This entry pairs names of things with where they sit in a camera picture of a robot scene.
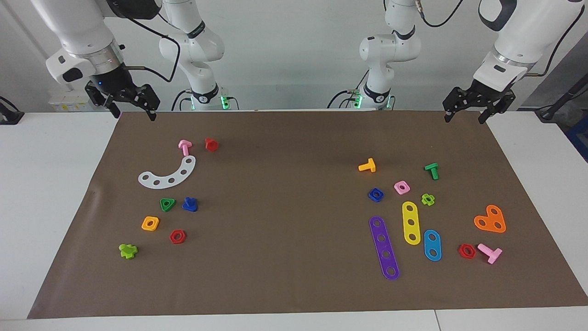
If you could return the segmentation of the orange heart-shaped plastic plate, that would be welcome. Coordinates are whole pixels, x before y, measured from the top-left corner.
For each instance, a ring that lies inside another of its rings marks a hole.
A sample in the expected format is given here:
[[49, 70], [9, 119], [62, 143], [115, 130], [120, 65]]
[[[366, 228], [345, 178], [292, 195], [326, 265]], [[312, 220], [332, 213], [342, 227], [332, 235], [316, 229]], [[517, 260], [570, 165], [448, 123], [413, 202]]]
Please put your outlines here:
[[504, 233], [506, 223], [502, 210], [497, 205], [488, 205], [486, 215], [478, 215], [473, 218], [473, 224], [482, 231]]

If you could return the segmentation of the blue crate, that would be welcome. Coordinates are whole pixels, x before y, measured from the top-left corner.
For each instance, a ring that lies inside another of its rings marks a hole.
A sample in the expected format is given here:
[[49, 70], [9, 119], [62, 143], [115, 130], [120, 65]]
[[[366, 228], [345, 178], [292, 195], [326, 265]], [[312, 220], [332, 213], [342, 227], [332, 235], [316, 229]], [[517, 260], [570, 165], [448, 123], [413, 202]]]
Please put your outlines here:
[[588, 115], [565, 132], [566, 138], [588, 163]]

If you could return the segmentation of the white curved perforated plate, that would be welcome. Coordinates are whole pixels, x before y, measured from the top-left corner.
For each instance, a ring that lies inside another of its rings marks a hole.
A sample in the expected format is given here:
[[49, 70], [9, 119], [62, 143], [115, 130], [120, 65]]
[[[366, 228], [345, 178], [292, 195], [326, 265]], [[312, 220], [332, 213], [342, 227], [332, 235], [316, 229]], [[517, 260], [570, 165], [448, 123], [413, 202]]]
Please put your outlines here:
[[165, 190], [174, 186], [178, 186], [184, 182], [193, 172], [197, 159], [193, 155], [183, 157], [180, 166], [172, 174], [166, 176], [158, 176], [153, 172], [145, 171], [139, 174], [138, 182], [142, 186], [152, 190]]

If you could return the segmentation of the brown table mat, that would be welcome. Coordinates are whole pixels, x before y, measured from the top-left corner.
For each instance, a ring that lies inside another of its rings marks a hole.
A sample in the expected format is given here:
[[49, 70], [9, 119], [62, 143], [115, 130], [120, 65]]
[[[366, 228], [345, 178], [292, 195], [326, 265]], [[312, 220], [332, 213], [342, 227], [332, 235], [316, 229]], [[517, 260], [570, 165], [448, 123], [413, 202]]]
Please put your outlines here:
[[[439, 111], [140, 113], [118, 120], [31, 319], [276, 314], [588, 305], [508, 159], [478, 114]], [[219, 148], [210, 152], [205, 138]], [[175, 172], [180, 140], [197, 164], [178, 186], [138, 176]], [[359, 172], [373, 158], [376, 172]], [[424, 166], [438, 163], [439, 180]], [[394, 184], [405, 181], [409, 193]], [[375, 203], [368, 193], [385, 193]], [[423, 205], [421, 196], [435, 196]], [[198, 211], [182, 208], [185, 197]], [[160, 209], [160, 199], [176, 205]], [[402, 204], [418, 208], [421, 241], [406, 243]], [[497, 205], [504, 233], [473, 218]], [[158, 217], [155, 231], [141, 229]], [[388, 229], [400, 277], [380, 270], [369, 219]], [[170, 233], [182, 229], [182, 244]], [[424, 255], [424, 232], [442, 242]], [[476, 249], [473, 259], [458, 253]], [[494, 264], [477, 249], [503, 250]], [[119, 245], [138, 247], [135, 258]]]

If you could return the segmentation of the black table clamp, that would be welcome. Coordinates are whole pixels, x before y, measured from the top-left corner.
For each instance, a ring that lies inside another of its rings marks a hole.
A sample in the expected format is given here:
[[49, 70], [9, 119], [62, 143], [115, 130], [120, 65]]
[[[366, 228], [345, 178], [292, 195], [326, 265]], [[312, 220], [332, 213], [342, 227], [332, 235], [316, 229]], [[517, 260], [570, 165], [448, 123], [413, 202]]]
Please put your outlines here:
[[0, 96], [0, 125], [17, 125], [25, 115], [3, 96]]

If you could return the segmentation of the blue two-hole plastic plate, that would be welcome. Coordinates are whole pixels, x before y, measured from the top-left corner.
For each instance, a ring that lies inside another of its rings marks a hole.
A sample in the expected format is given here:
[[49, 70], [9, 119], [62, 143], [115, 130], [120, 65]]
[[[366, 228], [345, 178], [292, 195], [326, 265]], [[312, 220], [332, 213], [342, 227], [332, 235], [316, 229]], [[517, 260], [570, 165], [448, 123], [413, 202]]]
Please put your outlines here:
[[441, 236], [433, 229], [424, 232], [424, 255], [432, 262], [438, 262], [442, 258]]

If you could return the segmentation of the yellow three-hole plastic plate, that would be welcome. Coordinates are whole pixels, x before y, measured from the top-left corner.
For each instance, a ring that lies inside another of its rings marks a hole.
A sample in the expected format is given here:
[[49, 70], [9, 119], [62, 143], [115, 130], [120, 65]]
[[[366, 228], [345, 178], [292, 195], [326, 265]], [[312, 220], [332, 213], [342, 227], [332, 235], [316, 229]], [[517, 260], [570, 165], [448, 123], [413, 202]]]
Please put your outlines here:
[[421, 241], [421, 231], [418, 208], [414, 202], [405, 201], [402, 204], [403, 235], [409, 245], [418, 245]]

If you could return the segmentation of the purple four-hole plastic strip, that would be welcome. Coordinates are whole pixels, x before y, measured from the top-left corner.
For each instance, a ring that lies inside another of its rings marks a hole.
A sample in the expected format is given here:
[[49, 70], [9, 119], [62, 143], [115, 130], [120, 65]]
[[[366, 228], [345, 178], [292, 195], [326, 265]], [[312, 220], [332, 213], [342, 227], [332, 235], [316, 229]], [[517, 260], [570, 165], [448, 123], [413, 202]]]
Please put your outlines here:
[[382, 275], [387, 280], [397, 280], [400, 270], [384, 220], [373, 216], [369, 219], [369, 226]]

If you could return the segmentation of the white power strip box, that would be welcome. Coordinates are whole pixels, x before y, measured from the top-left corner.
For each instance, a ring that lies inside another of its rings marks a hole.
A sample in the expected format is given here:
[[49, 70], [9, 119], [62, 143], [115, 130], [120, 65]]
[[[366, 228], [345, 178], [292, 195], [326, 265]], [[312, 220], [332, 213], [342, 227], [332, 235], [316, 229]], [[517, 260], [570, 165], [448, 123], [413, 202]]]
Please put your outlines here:
[[48, 104], [55, 112], [96, 112], [100, 109], [90, 101], [84, 90], [54, 91]]

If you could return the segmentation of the black stand pole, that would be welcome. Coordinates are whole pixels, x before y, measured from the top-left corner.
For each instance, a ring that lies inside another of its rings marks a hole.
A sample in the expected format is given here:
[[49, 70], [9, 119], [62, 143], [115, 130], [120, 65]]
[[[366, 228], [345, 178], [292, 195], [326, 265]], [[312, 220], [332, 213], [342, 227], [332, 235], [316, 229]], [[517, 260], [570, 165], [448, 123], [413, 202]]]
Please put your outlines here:
[[588, 73], [584, 74], [563, 96], [561, 96], [555, 103], [547, 106], [545, 111], [538, 113], [538, 118], [542, 121], [550, 121], [553, 119], [555, 113], [563, 107], [567, 102], [572, 100], [574, 97], [580, 95], [580, 90], [588, 85]]

